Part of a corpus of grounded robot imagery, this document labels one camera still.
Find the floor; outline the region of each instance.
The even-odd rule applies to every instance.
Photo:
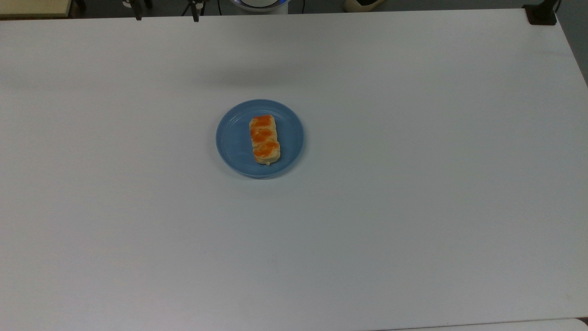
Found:
[[[210,0],[205,15],[219,15],[217,0]],[[230,0],[218,0],[223,15],[236,15],[236,7]],[[105,18],[133,17],[130,8],[123,5],[123,0],[85,0],[87,9],[80,11],[72,5],[71,17]],[[291,14],[302,11],[303,0],[291,0]],[[496,9],[521,8],[523,4],[537,4],[540,0],[387,0],[376,11],[423,11],[447,9]],[[146,9],[144,16],[180,16],[186,8],[187,0],[153,0],[153,8]],[[343,0],[306,0],[305,13],[343,12]],[[563,0],[557,13],[559,21],[572,47],[576,61],[588,82],[588,1]]]

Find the food on plate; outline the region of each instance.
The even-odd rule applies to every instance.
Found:
[[[270,165],[280,158],[276,120],[271,115],[253,117],[249,122],[255,162]]]

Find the orange topping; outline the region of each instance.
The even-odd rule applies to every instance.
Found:
[[[251,140],[256,144],[259,144],[266,141],[273,132],[270,129],[251,129],[250,134]]]
[[[253,150],[253,155],[257,157],[268,157],[274,150],[277,150],[280,145],[275,141],[265,143]]]
[[[255,122],[251,125],[252,127],[267,127],[272,123],[271,115],[261,115],[253,118]]]

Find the table surface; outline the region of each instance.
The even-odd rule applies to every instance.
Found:
[[[0,329],[588,315],[588,89],[521,9],[0,22]],[[300,117],[271,180],[215,148]]]
[[[0,18],[66,17],[71,0],[2,0]]]
[[[588,326],[577,319],[541,320],[515,323],[426,327],[411,331],[587,331]]]

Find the blue plate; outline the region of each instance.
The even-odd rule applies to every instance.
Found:
[[[271,114],[276,120],[280,159],[270,165],[253,158],[249,122],[255,116]],[[288,170],[300,156],[304,145],[302,123],[294,112],[272,100],[249,100],[229,110],[216,129],[216,149],[235,171],[253,178],[274,177]]]

